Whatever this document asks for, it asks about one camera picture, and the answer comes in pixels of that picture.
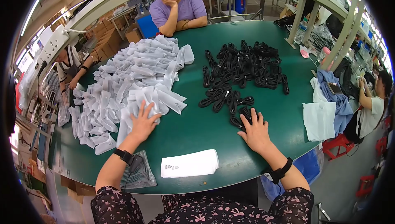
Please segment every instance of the water bottle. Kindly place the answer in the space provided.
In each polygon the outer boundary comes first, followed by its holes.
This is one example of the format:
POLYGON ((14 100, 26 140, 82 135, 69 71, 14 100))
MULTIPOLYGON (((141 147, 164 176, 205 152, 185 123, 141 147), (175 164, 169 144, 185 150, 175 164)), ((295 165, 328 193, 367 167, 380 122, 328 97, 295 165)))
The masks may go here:
POLYGON ((302 40, 303 40, 304 34, 306 33, 306 30, 307 30, 307 21, 308 20, 305 17, 303 19, 303 21, 300 22, 300 24, 299 24, 299 27, 298 27, 298 29, 296 31, 296 35, 295 35, 295 38, 294 38, 294 42, 296 44, 300 44, 302 42, 302 40))

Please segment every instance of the smartphone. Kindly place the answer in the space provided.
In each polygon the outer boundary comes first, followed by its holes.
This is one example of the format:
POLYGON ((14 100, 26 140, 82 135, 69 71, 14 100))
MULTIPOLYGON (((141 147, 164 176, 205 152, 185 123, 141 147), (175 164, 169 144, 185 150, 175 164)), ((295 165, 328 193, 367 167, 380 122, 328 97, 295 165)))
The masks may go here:
POLYGON ((337 83, 327 83, 332 94, 343 94, 340 85, 337 83))

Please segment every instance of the gray apron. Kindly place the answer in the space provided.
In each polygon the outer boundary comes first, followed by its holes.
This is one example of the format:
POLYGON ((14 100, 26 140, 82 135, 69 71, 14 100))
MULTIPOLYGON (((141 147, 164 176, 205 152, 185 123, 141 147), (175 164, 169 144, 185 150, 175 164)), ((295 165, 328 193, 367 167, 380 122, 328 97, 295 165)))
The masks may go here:
POLYGON ((60 63, 60 68, 68 75, 70 75, 72 78, 74 78, 76 76, 76 74, 79 72, 79 70, 81 69, 82 64, 80 65, 80 67, 77 67, 76 63, 74 62, 74 57, 72 55, 72 50, 70 46, 67 46, 67 58, 69 60, 69 69, 64 69, 63 64, 60 63))

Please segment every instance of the green table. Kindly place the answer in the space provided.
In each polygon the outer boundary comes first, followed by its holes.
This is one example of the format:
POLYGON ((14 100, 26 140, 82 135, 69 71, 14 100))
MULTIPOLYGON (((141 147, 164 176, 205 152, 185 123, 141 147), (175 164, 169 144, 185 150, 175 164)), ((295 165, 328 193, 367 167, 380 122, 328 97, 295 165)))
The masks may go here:
MULTIPOLYGON (((232 42, 240 47, 244 39, 248 45, 255 41, 279 49, 282 59, 281 68, 288 77, 290 93, 285 96, 282 86, 275 90, 258 88, 253 81, 247 83, 245 89, 238 89, 242 97, 252 95, 254 107, 262 112, 269 122, 269 135, 273 143, 286 157, 293 159, 302 156, 318 142, 309 142, 303 125, 302 103, 312 102, 313 89, 310 85, 311 69, 314 64, 310 59, 304 59, 298 50, 292 49, 284 40, 285 31, 272 22, 243 21, 225 22, 209 25, 204 28, 190 29, 175 35, 179 45, 190 44, 195 54, 195 62, 186 65, 179 72, 180 81, 175 82, 172 91, 186 97, 188 106, 179 115, 174 111, 162 117, 149 139, 137 148, 146 150, 149 164, 158 185, 135 189, 131 192, 142 194, 176 194, 205 191, 220 188, 262 174, 268 166, 267 162, 253 152, 237 135, 239 131, 229 123, 228 107, 219 113, 213 113, 211 106, 199 108, 198 103, 205 97, 203 88, 202 67, 208 65, 204 50, 209 49, 216 55, 222 44, 232 42), (206 149, 215 149, 218 153, 220 167, 214 174, 207 176, 162 178, 160 165, 162 157, 172 157, 206 149)), ((89 70, 81 79, 80 84, 85 88, 94 83, 92 73, 97 66, 89 70)), ((58 168, 60 174, 76 181, 95 185, 96 177, 104 162, 112 151, 99 156, 94 149, 80 145, 74 139, 72 124, 67 123, 62 128, 56 127, 54 135, 53 168, 58 168)))

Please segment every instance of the electrical outlet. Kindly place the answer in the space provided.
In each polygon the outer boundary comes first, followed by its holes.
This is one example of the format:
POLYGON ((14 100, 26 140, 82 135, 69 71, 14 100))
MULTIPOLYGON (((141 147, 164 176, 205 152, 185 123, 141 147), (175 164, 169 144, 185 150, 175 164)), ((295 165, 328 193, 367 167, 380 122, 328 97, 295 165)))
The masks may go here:
POLYGON ((62 46, 67 42, 70 38, 69 34, 64 33, 64 26, 59 25, 56 30, 53 32, 52 36, 49 38, 47 44, 44 46, 41 51, 40 56, 37 59, 37 63, 40 65, 46 61, 50 64, 51 60, 55 57, 55 55, 59 52, 62 46))

